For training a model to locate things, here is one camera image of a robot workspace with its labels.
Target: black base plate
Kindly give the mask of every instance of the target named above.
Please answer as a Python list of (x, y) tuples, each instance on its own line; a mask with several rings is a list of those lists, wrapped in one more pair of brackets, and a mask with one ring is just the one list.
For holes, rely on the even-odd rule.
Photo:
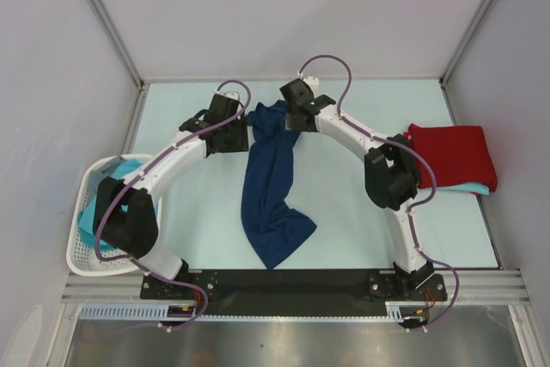
[[(425, 305), (430, 289), (445, 301), (443, 276), (434, 274), (415, 291), (404, 291), (391, 270), (203, 270), (188, 282), (209, 297), (207, 315), (343, 317), (386, 315), (386, 301)], [(194, 300), (194, 292), (144, 276), (143, 300)]]

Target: table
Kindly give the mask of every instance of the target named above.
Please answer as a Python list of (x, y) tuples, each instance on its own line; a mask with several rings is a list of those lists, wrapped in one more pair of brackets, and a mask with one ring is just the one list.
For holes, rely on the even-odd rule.
[[(281, 99), (279, 82), (250, 82), (253, 100)], [(198, 110), (207, 108), (218, 83), (153, 83), (144, 105), (133, 152), (155, 154)], [(321, 80), (320, 93), (335, 100), (342, 81)], [(244, 91), (228, 85), (227, 91)], [(355, 81), (344, 109), (379, 132), (393, 136), (410, 123), (452, 125), (437, 80)], [(249, 142), (252, 144), (251, 129)], [(315, 233), (280, 269), (390, 268), (394, 246), (382, 210), (364, 189), (363, 164), (320, 134), (304, 133), (294, 148), (295, 179), (289, 207), (317, 223)], [(216, 154), (182, 175), (165, 193), (162, 238), (191, 268), (264, 268), (241, 225), (241, 194), (248, 153)], [(420, 190), (418, 199), (427, 196)], [(421, 244), (437, 260), (461, 268), (498, 266), (477, 199), (440, 191), (417, 212)]]

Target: basket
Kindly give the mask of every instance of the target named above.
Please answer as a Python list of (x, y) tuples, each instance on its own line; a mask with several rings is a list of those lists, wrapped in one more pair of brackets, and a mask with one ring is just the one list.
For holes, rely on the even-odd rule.
[[(122, 155), (125, 159), (138, 159), (139, 161), (147, 162), (152, 156), (145, 154), (130, 154)], [(99, 169), (102, 165), (112, 160), (115, 156), (103, 158), (94, 163), (88, 168), (82, 183), (80, 184), (80, 190), (78, 192), (78, 198), (76, 199), (75, 214), (72, 218), (72, 224), (70, 225), (69, 244), (67, 245), (67, 264), (71, 271), (75, 274), (83, 275), (86, 277), (102, 277), (106, 275), (118, 275), (126, 274), (137, 270), (130, 260), (122, 259), (110, 262), (102, 262), (95, 256), (93, 247), (89, 247), (84, 244), (80, 239), (80, 233), (78, 232), (78, 213), (83, 211), (88, 204), (88, 179), (92, 171)], [(156, 208), (156, 222), (158, 228), (161, 228), (161, 212), (162, 212), (162, 199), (159, 199), (158, 206)], [(124, 254), (119, 249), (112, 251), (101, 252), (106, 257), (113, 257), (115, 255)]]

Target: stacked clothes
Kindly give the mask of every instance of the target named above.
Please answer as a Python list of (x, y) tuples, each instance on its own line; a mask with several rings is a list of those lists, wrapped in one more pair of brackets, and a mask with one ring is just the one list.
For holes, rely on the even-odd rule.
[[(481, 195), (497, 189), (497, 173), (480, 126), (422, 128), (411, 124), (408, 137), (414, 150), (433, 169), (439, 189)], [(417, 165), (419, 188), (430, 188), (428, 171), (419, 162)]]

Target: blue cloth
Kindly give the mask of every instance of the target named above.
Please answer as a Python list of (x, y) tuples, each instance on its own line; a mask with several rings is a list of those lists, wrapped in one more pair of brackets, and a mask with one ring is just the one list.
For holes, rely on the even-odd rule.
[(465, 182), (460, 185), (453, 185), (451, 187), (438, 187), (437, 189), (443, 189), (444, 191), (464, 191), (466, 193), (489, 195), (489, 187), (487, 185), (480, 184), (479, 182)]
[[(124, 175), (129, 174), (132, 171), (135, 171), (139, 167), (143, 165), (142, 162), (130, 159), (125, 160), (124, 158), (120, 158), (122, 163), (113, 171), (113, 173), (110, 175), (113, 178), (119, 180)], [(97, 193), (97, 187), (90, 188), (90, 190), (93, 191), (93, 193)], [(97, 200), (97, 196), (94, 196), (92, 200), (89, 202), (88, 206), (84, 209), (84, 211), (80, 212), (78, 214), (78, 233), (80, 234), (80, 239), (83, 244), (93, 247), (95, 242), (94, 237), (94, 214), (95, 214), (95, 201)], [(100, 241), (100, 250), (101, 251), (112, 251), (114, 250), (113, 247), (111, 247), (109, 244)]]
[(286, 260), (317, 228), (311, 219), (287, 206), (294, 180), (292, 148), (300, 132), (285, 130), (286, 103), (259, 103), (248, 114), (254, 144), (242, 188), (241, 220), (256, 254), (272, 270)]

